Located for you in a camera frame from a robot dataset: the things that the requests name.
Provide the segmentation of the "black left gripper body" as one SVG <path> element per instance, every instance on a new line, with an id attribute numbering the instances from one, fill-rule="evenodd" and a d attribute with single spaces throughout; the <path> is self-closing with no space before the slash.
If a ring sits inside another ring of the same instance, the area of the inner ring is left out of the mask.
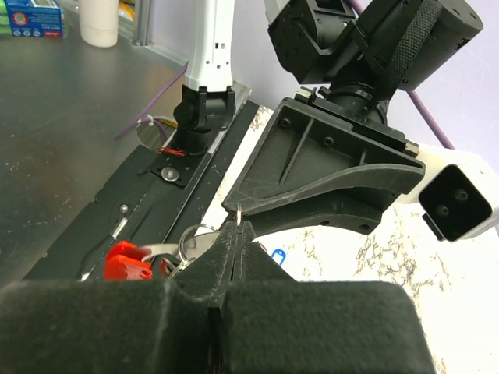
<path id="1" fill-rule="evenodd" d="M 410 92 L 483 30 L 466 1 L 269 1 L 268 34 L 282 68 L 321 99 L 304 104 L 346 122 L 384 125 Z"/>

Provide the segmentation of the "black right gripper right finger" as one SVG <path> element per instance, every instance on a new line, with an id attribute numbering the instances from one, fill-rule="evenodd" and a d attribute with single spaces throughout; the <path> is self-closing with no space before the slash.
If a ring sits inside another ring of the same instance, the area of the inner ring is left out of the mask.
<path id="1" fill-rule="evenodd" d="M 383 281 L 298 282 L 256 242 L 223 227 L 235 254 L 221 346 L 228 373 L 432 373 L 412 300 Z"/>

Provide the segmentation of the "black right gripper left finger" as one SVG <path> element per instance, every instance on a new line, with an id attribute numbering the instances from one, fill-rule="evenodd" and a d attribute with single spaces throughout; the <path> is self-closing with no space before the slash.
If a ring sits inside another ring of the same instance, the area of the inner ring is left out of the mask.
<path id="1" fill-rule="evenodd" d="M 219 282 L 24 280 L 1 291 L 4 373 L 220 373 Z"/>

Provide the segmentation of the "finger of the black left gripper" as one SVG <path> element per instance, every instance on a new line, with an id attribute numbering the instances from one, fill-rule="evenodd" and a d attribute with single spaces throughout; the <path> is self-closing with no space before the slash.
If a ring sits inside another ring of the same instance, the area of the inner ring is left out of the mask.
<path id="1" fill-rule="evenodd" d="M 331 102 L 285 98 L 222 206 L 254 215 L 346 189 L 407 194 L 425 174 L 407 144 L 401 132 Z"/>
<path id="2" fill-rule="evenodd" d="M 249 217 L 258 235 L 328 226 L 368 235 L 398 198 L 387 190 L 337 190 Z"/>

